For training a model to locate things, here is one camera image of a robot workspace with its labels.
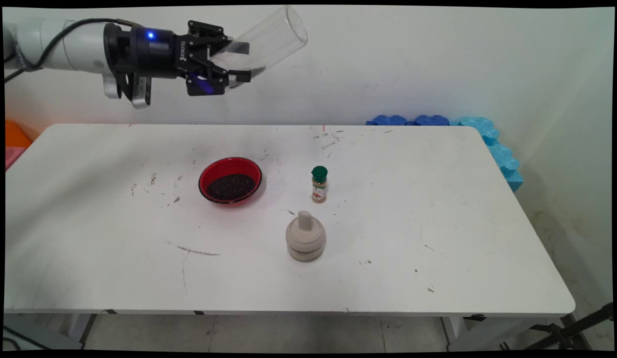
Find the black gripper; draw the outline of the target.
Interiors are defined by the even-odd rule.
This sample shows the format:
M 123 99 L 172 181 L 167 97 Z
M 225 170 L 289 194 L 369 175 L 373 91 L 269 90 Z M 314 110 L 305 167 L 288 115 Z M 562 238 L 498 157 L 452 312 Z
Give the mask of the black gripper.
M 224 29 L 210 23 L 188 22 L 188 34 L 142 26 L 123 30 L 108 23 L 103 30 L 104 54 L 115 79 L 128 74 L 151 79 L 186 79 L 190 96 L 224 95 L 252 79 L 251 70 L 227 70 L 211 61 L 193 61 L 193 67 L 184 70 L 187 47 L 207 47 L 209 55 L 222 53 L 249 55 L 250 44 L 236 41 Z

